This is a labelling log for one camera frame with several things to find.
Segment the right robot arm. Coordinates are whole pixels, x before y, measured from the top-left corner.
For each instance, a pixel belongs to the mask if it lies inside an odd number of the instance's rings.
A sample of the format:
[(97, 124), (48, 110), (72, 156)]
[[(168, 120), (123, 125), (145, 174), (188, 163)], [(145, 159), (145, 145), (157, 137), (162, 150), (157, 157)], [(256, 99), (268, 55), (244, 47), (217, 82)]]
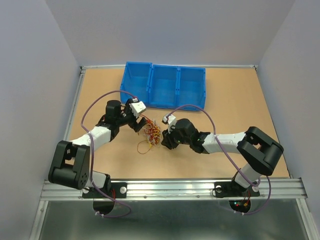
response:
[(283, 146), (261, 129), (251, 126), (245, 132), (215, 134), (198, 131), (190, 120), (165, 116), (161, 144), (172, 150), (188, 145), (198, 154), (224, 153), (237, 173), (230, 182), (231, 192), (242, 195), (261, 176), (271, 176), (284, 152)]

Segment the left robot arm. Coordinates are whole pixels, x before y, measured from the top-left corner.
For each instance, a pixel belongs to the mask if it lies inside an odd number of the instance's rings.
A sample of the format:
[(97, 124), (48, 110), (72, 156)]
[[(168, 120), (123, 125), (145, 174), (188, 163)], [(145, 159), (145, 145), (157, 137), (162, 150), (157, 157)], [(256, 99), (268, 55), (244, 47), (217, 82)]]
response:
[[(139, 132), (147, 120), (140, 114), (147, 107), (137, 98), (129, 98), (124, 107), (119, 100), (109, 100), (105, 107), (105, 114), (94, 128), (81, 137), (72, 141), (61, 140), (55, 149), (48, 173), (50, 183), (82, 190), (92, 188), (100, 197), (111, 193), (111, 184), (104, 174), (90, 172), (91, 147), (94, 150), (111, 142), (119, 133), (120, 127), (129, 126), (136, 133)], [(92, 184), (94, 177), (99, 179)]]

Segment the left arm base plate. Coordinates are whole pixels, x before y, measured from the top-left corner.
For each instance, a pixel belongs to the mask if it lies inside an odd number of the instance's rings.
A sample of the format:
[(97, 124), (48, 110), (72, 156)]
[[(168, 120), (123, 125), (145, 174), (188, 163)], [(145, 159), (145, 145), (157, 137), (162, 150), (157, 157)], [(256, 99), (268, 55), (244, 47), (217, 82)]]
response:
[[(107, 182), (99, 189), (104, 194), (115, 199), (125, 199), (127, 197), (127, 183), (126, 182)], [(84, 199), (103, 199), (104, 195), (99, 193), (94, 187), (87, 187), (82, 191), (82, 198)]]

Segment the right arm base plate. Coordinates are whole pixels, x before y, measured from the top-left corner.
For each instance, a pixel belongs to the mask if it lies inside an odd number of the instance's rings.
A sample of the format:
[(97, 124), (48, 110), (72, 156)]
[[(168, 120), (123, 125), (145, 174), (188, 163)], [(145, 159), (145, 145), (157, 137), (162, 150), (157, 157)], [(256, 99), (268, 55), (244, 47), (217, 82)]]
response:
[(259, 197), (260, 192), (252, 188), (244, 188), (231, 181), (215, 182), (211, 195), (216, 198)]

